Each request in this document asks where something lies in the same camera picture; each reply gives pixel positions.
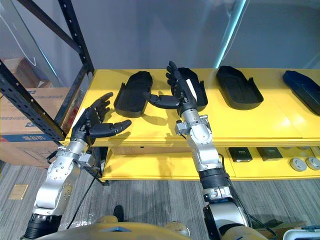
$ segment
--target round gray object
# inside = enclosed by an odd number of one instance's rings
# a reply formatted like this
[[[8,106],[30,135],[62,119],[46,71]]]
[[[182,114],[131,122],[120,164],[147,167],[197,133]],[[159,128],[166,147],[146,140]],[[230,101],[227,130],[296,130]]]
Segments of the round gray object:
[[[307,164],[298,157],[294,157],[290,160],[290,166],[298,172],[303,172],[307,169]]]
[[[320,169],[320,160],[314,156],[308,157],[305,160],[306,164],[312,170],[319,170]]]

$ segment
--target cardboard box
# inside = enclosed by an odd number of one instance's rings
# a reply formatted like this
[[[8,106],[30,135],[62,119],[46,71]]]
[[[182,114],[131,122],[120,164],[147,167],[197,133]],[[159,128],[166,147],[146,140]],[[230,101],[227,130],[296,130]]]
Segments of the cardboard box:
[[[25,88],[38,87],[40,80],[24,57],[6,59],[3,63]]]
[[[42,108],[55,118],[69,88],[30,88],[27,89]],[[80,103],[73,104],[68,111],[62,129],[69,131],[76,117]],[[50,136],[44,134],[6,97],[0,99],[0,159],[13,165],[48,167],[46,157],[57,150]]]

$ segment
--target lower shelf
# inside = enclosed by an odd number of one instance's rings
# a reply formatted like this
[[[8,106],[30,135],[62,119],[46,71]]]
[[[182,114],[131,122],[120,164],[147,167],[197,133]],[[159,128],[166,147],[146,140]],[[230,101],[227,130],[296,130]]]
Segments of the lower shelf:
[[[255,147],[248,148],[253,160],[233,162],[227,148],[218,147],[224,156],[224,164],[231,180],[285,180],[320,178],[320,170],[295,171],[289,165],[290,159],[298,157],[320,158],[319,147],[299,149],[279,148],[283,158],[277,161],[263,161]],[[101,180],[199,180],[190,152],[148,153],[115,155],[112,149],[107,154]]]

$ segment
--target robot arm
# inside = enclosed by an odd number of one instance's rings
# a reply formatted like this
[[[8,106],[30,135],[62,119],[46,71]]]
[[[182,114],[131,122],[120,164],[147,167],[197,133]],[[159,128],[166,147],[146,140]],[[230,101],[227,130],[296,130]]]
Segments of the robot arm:
[[[244,235],[253,237],[250,239],[266,239],[248,227],[243,209],[236,204],[237,201],[231,193],[229,175],[225,172],[213,144],[208,116],[199,115],[197,96],[190,80],[183,79],[172,61],[169,62],[167,70],[169,73],[166,76],[169,78],[168,84],[173,96],[144,93],[144,97],[156,107],[177,109],[182,118],[176,122],[175,132],[186,138],[192,149],[194,166],[203,187],[202,195],[209,203],[204,207],[203,213],[210,239],[240,239]]]
[[[130,120],[102,123],[109,111],[106,106],[110,101],[107,100],[112,95],[112,92],[107,93],[86,108],[72,128],[69,145],[58,147],[56,160],[50,164],[46,179],[36,195],[24,239],[39,238],[58,230],[80,170],[90,169],[96,176],[100,171],[95,158],[86,153],[87,150],[96,138],[116,135],[131,124]]]

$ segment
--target white label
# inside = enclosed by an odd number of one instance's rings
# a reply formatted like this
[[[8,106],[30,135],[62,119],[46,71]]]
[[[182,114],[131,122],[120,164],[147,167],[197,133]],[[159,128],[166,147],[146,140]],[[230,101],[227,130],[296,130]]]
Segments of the white label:
[[[189,78],[186,80],[186,83],[188,84],[189,89],[191,90],[191,93],[192,93],[193,97],[195,98],[195,101],[197,101],[196,91],[194,89],[194,86],[192,86],[191,80]]]

